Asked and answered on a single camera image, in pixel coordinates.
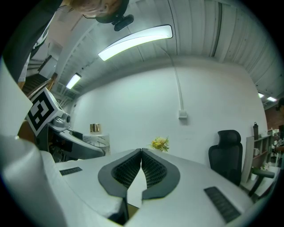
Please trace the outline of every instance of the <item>electrical outlet box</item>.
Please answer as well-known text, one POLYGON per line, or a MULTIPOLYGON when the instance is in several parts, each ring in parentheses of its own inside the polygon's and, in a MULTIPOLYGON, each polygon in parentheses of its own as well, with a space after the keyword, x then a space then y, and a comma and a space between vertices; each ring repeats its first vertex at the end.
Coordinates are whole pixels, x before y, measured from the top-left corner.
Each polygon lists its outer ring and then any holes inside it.
POLYGON ((179 110, 178 111, 178 119, 186 119, 187 118, 187 113, 185 110, 179 110))

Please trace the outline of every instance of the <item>mesh chair back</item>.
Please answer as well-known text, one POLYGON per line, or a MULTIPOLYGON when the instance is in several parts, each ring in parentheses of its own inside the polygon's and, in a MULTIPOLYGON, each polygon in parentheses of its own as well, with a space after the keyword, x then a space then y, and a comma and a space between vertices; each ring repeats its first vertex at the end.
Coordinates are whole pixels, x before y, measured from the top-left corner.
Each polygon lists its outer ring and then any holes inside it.
POLYGON ((220 137, 219 144, 209 149, 210 167, 239 186, 243 155, 241 136, 235 130, 223 130, 219 131, 218 134, 220 137))

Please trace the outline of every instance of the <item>yellow flower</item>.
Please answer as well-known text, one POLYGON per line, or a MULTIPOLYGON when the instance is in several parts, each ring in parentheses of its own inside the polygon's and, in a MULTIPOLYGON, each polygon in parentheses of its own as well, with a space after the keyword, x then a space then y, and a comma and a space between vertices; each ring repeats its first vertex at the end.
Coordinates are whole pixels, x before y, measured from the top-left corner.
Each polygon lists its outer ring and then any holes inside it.
POLYGON ((156 143, 154 144, 154 147, 155 147, 156 149, 160 149, 160 148, 162 147, 162 145, 161 145, 161 143, 156 142, 156 143))
POLYGON ((166 142, 166 140, 167 140, 167 139, 160 137, 160 138, 157 139, 157 142, 159 142, 159 143, 161 143, 161 144, 164 144, 164 143, 166 142))

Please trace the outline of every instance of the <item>shelf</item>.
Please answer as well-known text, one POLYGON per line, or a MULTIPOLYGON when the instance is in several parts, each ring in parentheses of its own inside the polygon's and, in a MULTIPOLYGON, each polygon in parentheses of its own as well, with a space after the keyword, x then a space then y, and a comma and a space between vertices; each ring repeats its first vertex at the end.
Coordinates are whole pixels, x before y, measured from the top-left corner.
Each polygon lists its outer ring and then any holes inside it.
POLYGON ((259 154, 259 155, 257 155, 257 156, 254 156, 253 158, 252 158, 252 160, 254 160, 254 159, 256 159, 256 158, 258 158, 258 157, 260 157, 260 156, 262 156, 262 155, 264 155, 264 154, 266 154, 267 153, 267 151, 263 151, 261 154, 259 154))
POLYGON ((265 139, 265 138, 268 138, 268 137, 270 137, 271 135, 268 135, 268 136, 265 136, 265 137, 260 137, 260 138, 258 138, 257 140, 254 140, 255 142, 258 142, 258 141, 260 141, 260 140, 263 140, 263 139, 265 139))

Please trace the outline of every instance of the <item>gold container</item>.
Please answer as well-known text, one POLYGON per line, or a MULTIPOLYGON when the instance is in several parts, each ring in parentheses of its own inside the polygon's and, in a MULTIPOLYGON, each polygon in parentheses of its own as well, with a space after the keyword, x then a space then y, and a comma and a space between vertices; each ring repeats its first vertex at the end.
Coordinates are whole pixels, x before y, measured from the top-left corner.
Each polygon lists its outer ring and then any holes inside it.
POLYGON ((102 128, 101 128, 101 124, 90 124, 90 132, 91 133, 97 133, 97 132, 101 132, 102 128))

